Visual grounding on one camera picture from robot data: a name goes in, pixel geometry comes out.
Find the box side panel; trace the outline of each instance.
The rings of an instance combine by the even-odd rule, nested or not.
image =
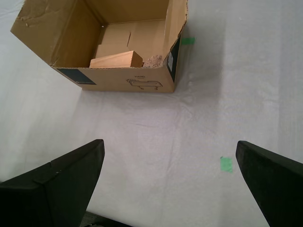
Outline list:
[[[174,82],[167,67],[157,69],[79,69],[96,85],[81,85],[84,90],[173,92]]]
[[[123,23],[166,18],[169,0],[86,0],[100,21]]]
[[[47,64],[76,0],[26,0],[11,32]]]
[[[53,66],[64,68],[89,67],[101,25],[83,1],[76,4],[60,44],[53,55]]]
[[[187,0],[170,0],[166,16],[164,51],[166,57],[175,45],[187,21]]]
[[[117,31],[121,31],[121,34],[124,31],[130,32],[128,48],[131,51],[136,51],[143,58],[143,61],[147,61],[152,56],[163,53],[165,20],[108,25],[104,38],[112,37],[109,34],[114,35]]]

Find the white fabric backdrop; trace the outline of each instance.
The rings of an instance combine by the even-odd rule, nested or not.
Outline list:
[[[303,1],[189,0],[174,94],[84,92],[9,30],[0,2],[0,180],[94,139],[106,157],[89,211],[135,227],[268,227],[239,140],[303,162]],[[220,157],[232,157],[232,174]]]

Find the green tape piece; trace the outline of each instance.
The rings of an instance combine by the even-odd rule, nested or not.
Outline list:
[[[232,159],[229,157],[221,157],[221,170],[232,173]]]
[[[183,38],[181,45],[193,45],[195,44],[196,38],[191,37],[191,38]]]

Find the box flap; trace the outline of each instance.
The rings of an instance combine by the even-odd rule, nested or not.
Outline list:
[[[95,58],[102,58],[118,53],[129,52],[130,49],[124,45],[101,44],[98,46]]]
[[[125,23],[165,19],[169,0],[86,0],[100,21]]]
[[[187,22],[187,0],[170,0],[166,15],[163,56],[166,58]]]
[[[131,33],[127,30],[114,29],[109,26],[106,28],[101,44],[121,44],[128,46],[130,36]]]
[[[51,64],[75,3],[76,0],[26,0],[11,32]]]

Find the cardboard box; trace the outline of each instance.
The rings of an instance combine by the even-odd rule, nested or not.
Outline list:
[[[84,90],[173,92],[187,0],[26,0],[11,32]],[[100,46],[157,68],[90,69]]]

